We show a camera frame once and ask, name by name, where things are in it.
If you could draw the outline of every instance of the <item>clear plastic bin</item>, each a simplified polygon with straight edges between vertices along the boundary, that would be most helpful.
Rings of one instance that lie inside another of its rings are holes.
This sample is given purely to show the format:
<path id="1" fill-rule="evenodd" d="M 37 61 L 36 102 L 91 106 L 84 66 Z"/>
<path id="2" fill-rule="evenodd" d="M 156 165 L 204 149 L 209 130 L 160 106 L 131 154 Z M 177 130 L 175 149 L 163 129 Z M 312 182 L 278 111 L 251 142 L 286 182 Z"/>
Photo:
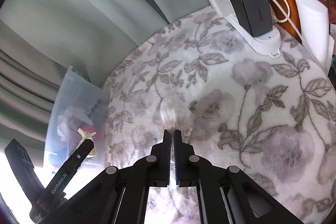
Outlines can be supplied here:
<path id="1" fill-rule="evenodd" d="M 108 101 L 107 91 L 89 83 L 69 67 L 51 112 L 43 168 L 57 172 L 82 140 L 79 128 L 96 132 L 92 136 L 96 155 L 84 160 L 66 187 L 66 193 L 71 196 L 104 169 Z"/>

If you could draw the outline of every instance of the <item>white cylinder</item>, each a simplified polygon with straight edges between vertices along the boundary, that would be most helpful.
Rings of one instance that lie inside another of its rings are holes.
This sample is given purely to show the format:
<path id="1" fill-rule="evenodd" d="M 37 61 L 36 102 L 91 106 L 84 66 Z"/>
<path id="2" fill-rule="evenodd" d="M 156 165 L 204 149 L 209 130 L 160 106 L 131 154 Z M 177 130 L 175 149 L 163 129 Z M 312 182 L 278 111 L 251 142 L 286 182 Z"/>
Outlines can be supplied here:
<path id="1" fill-rule="evenodd" d="M 295 0 L 299 12 L 302 45 L 310 50 L 320 63 L 323 71 L 327 69 L 329 49 L 328 9 L 318 0 Z"/>

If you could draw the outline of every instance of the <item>black power adapter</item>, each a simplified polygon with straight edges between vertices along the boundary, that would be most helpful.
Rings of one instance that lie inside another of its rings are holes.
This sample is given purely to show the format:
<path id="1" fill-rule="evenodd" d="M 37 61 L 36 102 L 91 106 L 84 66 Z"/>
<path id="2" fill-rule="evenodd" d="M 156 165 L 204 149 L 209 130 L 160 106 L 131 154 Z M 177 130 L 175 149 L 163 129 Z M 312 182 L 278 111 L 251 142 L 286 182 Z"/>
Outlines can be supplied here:
<path id="1" fill-rule="evenodd" d="M 230 0 L 239 25 L 251 36 L 258 37 L 272 30 L 268 0 Z"/>

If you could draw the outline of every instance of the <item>floral rug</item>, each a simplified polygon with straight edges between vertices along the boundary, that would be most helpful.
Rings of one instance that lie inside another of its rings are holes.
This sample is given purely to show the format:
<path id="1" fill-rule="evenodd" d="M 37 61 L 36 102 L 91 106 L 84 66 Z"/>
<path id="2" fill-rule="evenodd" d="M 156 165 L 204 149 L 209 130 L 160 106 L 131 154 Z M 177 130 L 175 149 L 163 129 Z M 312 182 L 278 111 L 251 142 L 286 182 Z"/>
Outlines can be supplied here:
<path id="1" fill-rule="evenodd" d="M 253 51 L 212 7 L 154 34 L 107 78 L 106 166 L 161 142 L 160 106 L 177 94 L 195 115 L 189 143 L 213 165 L 239 166 L 306 224 L 336 201 L 336 96 L 284 30 L 281 56 Z M 145 223 L 200 223 L 194 188 L 151 188 Z"/>

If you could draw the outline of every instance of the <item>white cable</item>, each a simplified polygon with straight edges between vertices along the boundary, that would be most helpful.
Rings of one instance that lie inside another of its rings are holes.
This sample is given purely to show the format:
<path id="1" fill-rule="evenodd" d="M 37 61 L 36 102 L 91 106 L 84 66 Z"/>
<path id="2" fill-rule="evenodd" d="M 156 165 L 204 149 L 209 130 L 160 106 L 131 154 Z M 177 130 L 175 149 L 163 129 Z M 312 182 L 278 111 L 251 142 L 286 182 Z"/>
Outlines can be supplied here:
<path id="1" fill-rule="evenodd" d="M 302 36 L 301 33 L 299 32 L 299 30 L 297 29 L 297 27 L 295 26 L 295 24 L 293 23 L 293 21 L 289 18 L 290 16 L 290 9 L 289 9 L 289 5 L 288 2 L 286 0 L 283 0 L 287 6 L 288 9 L 288 13 L 286 13 L 284 11 L 284 9 L 281 7 L 281 5 L 279 4 L 279 2 L 277 0 L 272 0 L 274 2 L 274 4 L 278 7 L 278 9 L 281 11 L 281 13 L 283 13 L 283 15 L 285 16 L 286 20 L 288 20 L 288 22 L 290 23 L 290 25 L 293 27 L 294 31 L 297 33 L 298 37 L 301 39 L 302 41 Z"/>
<path id="2" fill-rule="evenodd" d="M 287 16 L 290 17 L 290 15 L 291 15 L 291 10 L 290 10 L 290 8 L 289 8 L 289 4 L 288 4 L 287 0 L 283 0 L 283 2 L 286 4 L 286 7 L 287 7 Z M 278 23 L 284 23 L 284 22 L 286 22 L 286 21 L 288 20 L 286 17 L 285 17 L 284 19 L 278 19 L 278 18 L 276 17 L 276 19 L 277 19 L 277 22 L 278 22 Z"/>
<path id="3" fill-rule="evenodd" d="M 281 11 L 281 13 L 283 13 L 283 15 L 287 18 L 288 22 L 290 23 L 290 25 L 292 25 L 294 31 L 297 33 L 298 37 L 302 41 L 301 33 L 299 32 L 299 30 L 297 29 L 297 27 L 295 26 L 295 24 L 293 23 L 293 21 L 289 18 L 289 16 L 287 15 L 287 13 L 284 11 L 284 9 L 281 7 L 281 5 L 279 4 L 279 2 L 277 2 L 277 0 L 272 0 L 272 1 L 278 7 L 278 9 Z"/>

